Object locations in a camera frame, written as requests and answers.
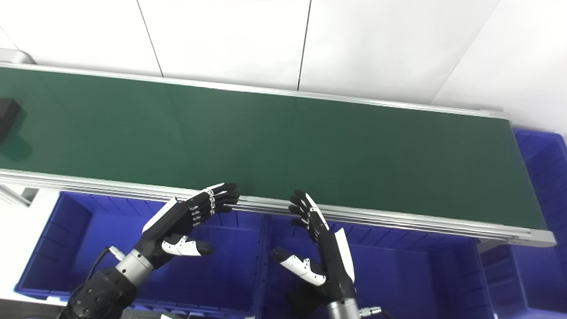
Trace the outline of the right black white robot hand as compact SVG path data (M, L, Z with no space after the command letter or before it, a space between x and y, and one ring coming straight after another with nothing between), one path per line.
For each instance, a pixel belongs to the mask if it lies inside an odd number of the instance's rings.
M318 204L302 190L294 191L288 209L297 215L291 221L292 226L306 230L316 245L320 263L300 258L284 248L274 248L271 258L312 285L326 303L347 303L356 299L352 256L344 230L332 232Z

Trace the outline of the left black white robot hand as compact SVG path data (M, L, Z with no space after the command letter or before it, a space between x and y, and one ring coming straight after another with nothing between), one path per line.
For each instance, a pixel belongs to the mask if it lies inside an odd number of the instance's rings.
M190 235L195 227L215 214L231 212L239 198L235 183L215 184L184 201L172 198L144 226L134 249L154 269L164 266L175 256L208 256L214 246Z

